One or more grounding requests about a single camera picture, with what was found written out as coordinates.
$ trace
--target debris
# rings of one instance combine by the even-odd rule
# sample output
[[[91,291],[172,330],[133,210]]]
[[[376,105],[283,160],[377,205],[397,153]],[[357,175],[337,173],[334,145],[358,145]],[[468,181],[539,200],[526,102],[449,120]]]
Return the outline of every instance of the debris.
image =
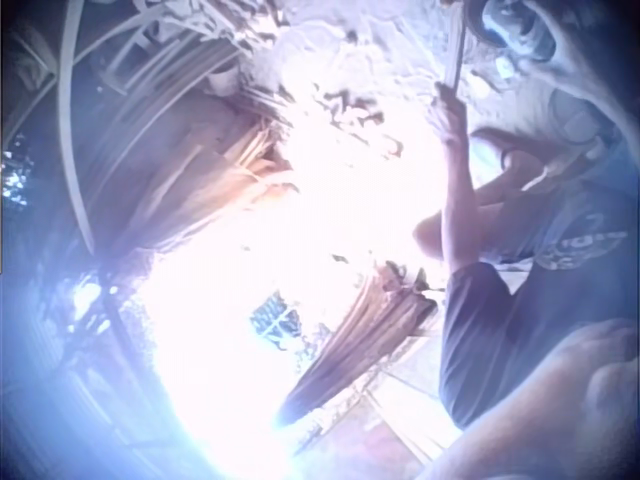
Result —
[[[508,80],[516,74],[516,67],[509,57],[502,56],[496,58],[496,68],[498,69],[500,78],[503,80]]]

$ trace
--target forearm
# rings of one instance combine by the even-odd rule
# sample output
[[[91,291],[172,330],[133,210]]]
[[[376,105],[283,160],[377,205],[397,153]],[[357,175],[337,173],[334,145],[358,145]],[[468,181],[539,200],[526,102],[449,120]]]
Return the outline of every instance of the forearm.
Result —
[[[469,171],[468,149],[447,149],[447,201],[442,214],[442,250],[451,273],[480,258],[480,221]]]

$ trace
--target curved pole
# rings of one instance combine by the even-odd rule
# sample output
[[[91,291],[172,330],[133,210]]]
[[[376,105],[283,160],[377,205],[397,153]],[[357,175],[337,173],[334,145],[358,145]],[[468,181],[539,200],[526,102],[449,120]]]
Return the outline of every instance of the curved pole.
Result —
[[[64,177],[67,181],[71,207],[78,222],[78,228],[93,255],[95,243],[91,233],[91,225],[82,200],[82,192],[78,183],[76,165],[73,158],[73,137],[71,133],[71,80],[73,77],[73,59],[76,50],[76,40],[80,30],[80,19],[84,0],[68,0],[65,13],[62,45],[60,46],[60,66],[58,71],[58,133],[60,135],[60,150]]]

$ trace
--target fingers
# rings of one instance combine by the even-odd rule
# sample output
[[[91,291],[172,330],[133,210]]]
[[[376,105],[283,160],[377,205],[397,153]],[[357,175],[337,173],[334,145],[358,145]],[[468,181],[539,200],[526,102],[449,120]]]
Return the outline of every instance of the fingers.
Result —
[[[546,5],[542,5],[539,0],[523,0],[523,3],[536,12],[544,21],[556,42],[566,38],[567,34],[564,26]]]

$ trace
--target metal rod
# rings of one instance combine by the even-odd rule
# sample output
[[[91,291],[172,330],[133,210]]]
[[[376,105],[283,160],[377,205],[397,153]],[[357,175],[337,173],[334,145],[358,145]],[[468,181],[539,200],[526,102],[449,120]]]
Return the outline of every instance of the metal rod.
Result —
[[[122,46],[122,48],[118,51],[118,53],[116,53],[115,57],[113,57],[113,60],[111,60],[109,65],[107,65],[107,68],[105,69],[105,73],[107,75],[115,74],[118,67],[122,64],[126,56],[129,54],[131,49],[134,47],[134,45],[138,41],[138,38],[140,38],[140,36],[147,29],[147,26],[148,25],[142,25],[138,27],[138,29],[131,34],[131,36],[127,39],[127,41]]]

